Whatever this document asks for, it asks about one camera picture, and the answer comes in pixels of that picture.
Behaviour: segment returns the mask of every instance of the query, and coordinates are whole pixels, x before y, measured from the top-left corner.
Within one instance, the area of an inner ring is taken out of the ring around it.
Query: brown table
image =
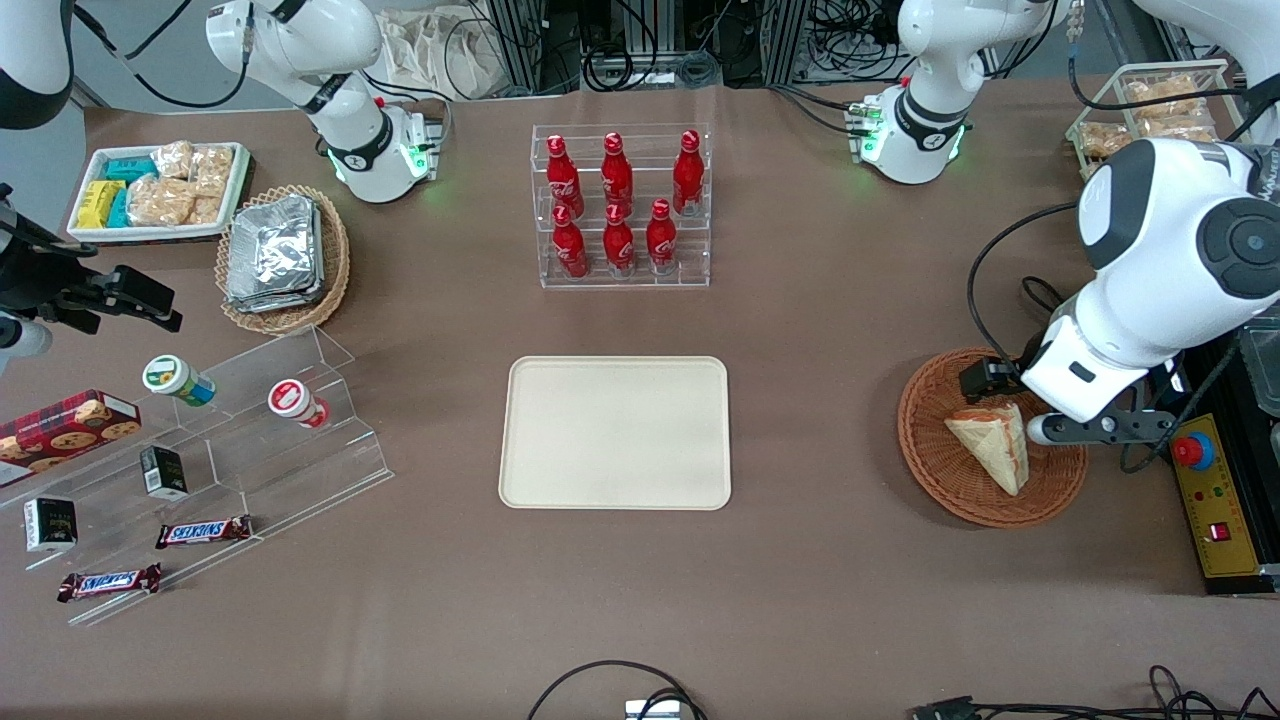
[[[1116,452],[1094,451],[1065,514],[1004,532],[948,516],[899,455],[909,374],[978,342],[964,305],[977,250],[1079,192],[1061,146],[1076,111],[1065,83],[993,82],[954,167],[901,187],[764,91],[460,105],[440,179],[385,206],[344,192],[297,111],[91,111],[90,147],[236,140],[259,160],[255,190],[307,183],[334,199],[355,269],[326,329],[357,357],[356,406],[397,477],[87,630],[64,625],[6,529],[0,714],[509,720],[602,657],[675,673],[718,719],[900,717],[963,693],[1146,702],[1152,662],[1231,702],[1256,683],[1280,691],[1280,605],[1201,597],[1167,469],[1125,477]],[[714,123],[709,290],[539,287],[530,126],[611,120]],[[0,382],[4,415],[90,383],[140,395],[138,368],[163,351],[210,365],[261,342],[219,313],[212,259],[210,245],[104,251],[99,266],[178,288],[182,333],[56,328],[50,355]],[[1070,218],[1027,228],[984,266],[979,301],[1012,347],[1043,322],[1019,297],[1027,273],[1087,281]],[[507,370],[536,354],[721,357],[728,506],[503,506]],[[655,688],[596,671],[543,712],[617,717]]]

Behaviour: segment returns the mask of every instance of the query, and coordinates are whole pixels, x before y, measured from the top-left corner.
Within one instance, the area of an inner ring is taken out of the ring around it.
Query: small black box
[[[142,478],[147,495],[159,500],[187,497],[187,475],[182,471],[182,457],[172,450],[151,446],[142,451]]]
[[[76,546],[76,503],[64,497],[33,497],[22,507],[27,551],[70,550]]]

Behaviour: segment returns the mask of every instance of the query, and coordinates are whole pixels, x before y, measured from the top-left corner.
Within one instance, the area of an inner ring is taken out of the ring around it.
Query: red coca-cola bottle
[[[609,259],[609,274],[614,279],[630,278],[636,272],[634,250],[631,247],[631,228],[622,206],[612,204],[604,209],[604,256]]]
[[[622,136],[611,132],[604,136],[604,164],[600,165],[604,181],[604,202],[622,209],[622,217],[631,217],[635,183],[631,181],[631,161],[622,154]]]
[[[685,218],[703,211],[703,173],[707,172],[707,167],[703,164],[703,154],[698,151],[700,140],[698,131],[691,129],[680,136],[680,158],[676,159],[676,169],[672,173],[676,187],[671,195],[671,204],[676,214]]]
[[[582,231],[577,229],[568,208],[563,205],[557,205],[552,210],[552,219],[556,220],[552,242],[556,243],[556,258],[559,259],[564,273],[572,279],[586,277],[591,272],[591,259],[588,258],[586,246],[582,243]]]
[[[582,217],[586,204],[582,202],[582,184],[577,179],[577,168],[564,150],[564,138],[553,135],[547,138],[547,150],[550,160],[547,163],[547,183],[552,186],[552,197],[556,205],[568,208],[573,214],[572,219]]]
[[[649,266],[655,275],[669,275],[676,269],[676,223],[671,219],[671,204],[663,199],[653,201],[653,217],[644,232],[649,247]]]

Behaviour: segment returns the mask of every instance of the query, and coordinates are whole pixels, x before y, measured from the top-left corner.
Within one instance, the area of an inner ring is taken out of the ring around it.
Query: round wicker basket
[[[1021,528],[1043,523],[1075,500],[1084,484],[1088,452],[1083,446],[1043,446],[1027,442],[1030,477],[1016,497],[1010,496],[982,468],[943,424],[966,407],[960,393],[960,370],[992,351],[954,350],[933,357],[911,375],[897,406],[897,441],[911,474],[943,507],[989,528]],[[1023,420],[1050,407],[1029,392],[991,397],[979,405],[1014,402]]]
[[[342,296],[347,293],[347,282],[351,279],[351,245],[347,241],[347,228],[338,217],[338,210],[323,192],[311,187],[287,184],[273,187],[266,192],[255,195],[244,202],[244,206],[264,205],[275,202],[285,195],[305,195],[320,206],[320,241],[324,245],[324,277],[328,290],[320,302],[303,305],[300,307],[284,307],[268,313],[241,313],[229,304],[223,302],[223,314],[237,325],[265,334],[287,334],[303,325],[319,325],[333,315]],[[218,241],[218,264],[214,266],[214,282],[218,290],[227,293],[227,254],[230,243],[230,225],[223,228],[223,237]]]

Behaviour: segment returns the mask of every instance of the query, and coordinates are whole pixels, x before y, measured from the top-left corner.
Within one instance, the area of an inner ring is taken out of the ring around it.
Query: red button
[[[1196,442],[1194,438],[1180,437],[1174,441],[1171,448],[1174,451],[1174,460],[1184,468],[1192,468],[1204,459],[1204,447]]]

